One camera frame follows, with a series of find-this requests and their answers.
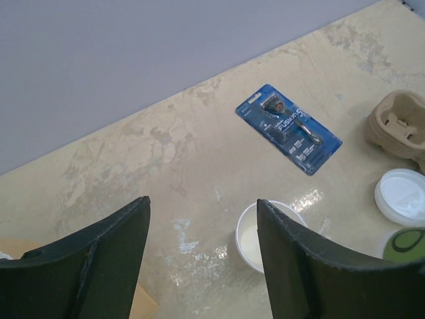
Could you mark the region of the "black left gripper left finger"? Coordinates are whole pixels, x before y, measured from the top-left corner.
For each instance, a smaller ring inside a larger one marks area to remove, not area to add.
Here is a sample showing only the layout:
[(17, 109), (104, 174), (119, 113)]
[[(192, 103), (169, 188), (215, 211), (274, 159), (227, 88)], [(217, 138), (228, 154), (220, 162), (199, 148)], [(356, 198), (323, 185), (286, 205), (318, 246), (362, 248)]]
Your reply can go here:
[(2, 318), (129, 318), (150, 198), (17, 260), (1, 260)]

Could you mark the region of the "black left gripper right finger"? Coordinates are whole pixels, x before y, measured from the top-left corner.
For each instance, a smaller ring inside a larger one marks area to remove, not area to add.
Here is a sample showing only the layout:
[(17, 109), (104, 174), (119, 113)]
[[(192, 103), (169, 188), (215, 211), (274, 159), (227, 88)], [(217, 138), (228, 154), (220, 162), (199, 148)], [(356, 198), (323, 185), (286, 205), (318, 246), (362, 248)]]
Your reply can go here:
[(259, 199), (258, 238), (274, 318), (423, 318), (424, 260), (341, 246)]

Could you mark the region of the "green paper cup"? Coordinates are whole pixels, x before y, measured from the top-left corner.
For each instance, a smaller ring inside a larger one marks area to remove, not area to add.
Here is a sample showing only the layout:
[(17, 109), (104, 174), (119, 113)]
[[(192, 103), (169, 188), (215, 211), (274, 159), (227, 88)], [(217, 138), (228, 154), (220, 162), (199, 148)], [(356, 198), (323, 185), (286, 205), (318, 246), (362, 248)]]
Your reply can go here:
[[(300, 225), (308, 227), (303, 217), (289, 205), (274, 200), (270, 200), (270, 203)], [(247, 206), (240, 215), (235, 229), (235, 243), (243, 261), (253, 270), (264, 274), (258, 239), (256, 203)]]

